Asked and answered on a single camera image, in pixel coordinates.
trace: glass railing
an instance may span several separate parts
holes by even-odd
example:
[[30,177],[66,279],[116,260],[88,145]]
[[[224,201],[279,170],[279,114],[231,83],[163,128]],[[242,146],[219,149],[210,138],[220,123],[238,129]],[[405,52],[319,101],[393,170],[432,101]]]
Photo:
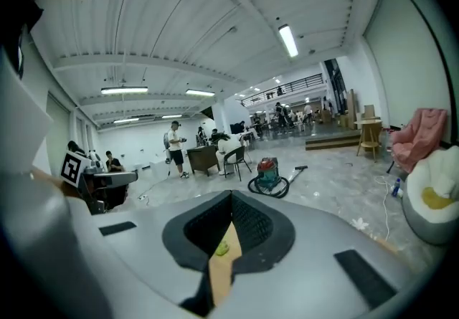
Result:
[[277,97],[282,97],[289,95],[292,92],[299,92],[301,90],[306,90],[310,87],[315,87],[323,84],[322,74],[312,75],[310,77],[303,78],[301,80],[296,80],[290,83],[285,83],[284,85],[279,85],[277,87],[271,88],[263,92],[259,92],[253,96],[247,97],[244,100],[241,100],[242,106],[251,106],[265,101],[272,100]]

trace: fluorescent light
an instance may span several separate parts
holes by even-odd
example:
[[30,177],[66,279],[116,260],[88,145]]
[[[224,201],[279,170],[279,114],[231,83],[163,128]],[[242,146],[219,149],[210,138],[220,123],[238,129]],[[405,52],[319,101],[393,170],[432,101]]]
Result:
[[131,118],[131,119],[121,119],[121,120],[115,120],[114,123],[129,123],[131,121],[137,121],[138,118]]
[[120,93],[145,93],[148,87],[107,87],[100,90],[102,95],[114,95]]
[[187,95],[215,96],[215,92],[186,90]]
[[290,27],[287,24],[279,27],[279,34],[287,47],[288,54],[291,57],[296,57],[298,55],[298,49],[296,48],[295,39],[293,38]]

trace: pink chair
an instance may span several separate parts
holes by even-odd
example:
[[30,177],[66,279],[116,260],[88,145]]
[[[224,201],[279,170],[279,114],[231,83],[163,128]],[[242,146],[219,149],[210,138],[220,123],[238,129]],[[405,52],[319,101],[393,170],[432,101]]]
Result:
[[436,150],[443,135],[446,114],[443,109],[417,109],[407,127],[392,134],[394,162],[411,173],[418,161]]

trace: backpack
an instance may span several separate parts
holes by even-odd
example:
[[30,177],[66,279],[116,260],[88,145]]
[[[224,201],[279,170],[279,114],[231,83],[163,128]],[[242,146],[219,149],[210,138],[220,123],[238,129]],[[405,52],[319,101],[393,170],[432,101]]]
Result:
[[164,148],[165,148],[166,150],[168,150],[169,147],[171,146],[171,145],[169,144],[169,134],[168,134],[168,133],[169,133],[169,132],[164,133],[164,137],[163,137]]

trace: white flower sticker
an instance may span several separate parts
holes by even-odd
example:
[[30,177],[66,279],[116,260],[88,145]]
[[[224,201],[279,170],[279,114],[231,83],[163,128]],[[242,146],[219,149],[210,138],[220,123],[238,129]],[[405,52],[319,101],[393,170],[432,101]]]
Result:
[[361,217],[359,217],[357,221],[355,219],[352,219],[351,225],[354,226],[359,231],[363,231],[369,224],[364,222],[364,220]]

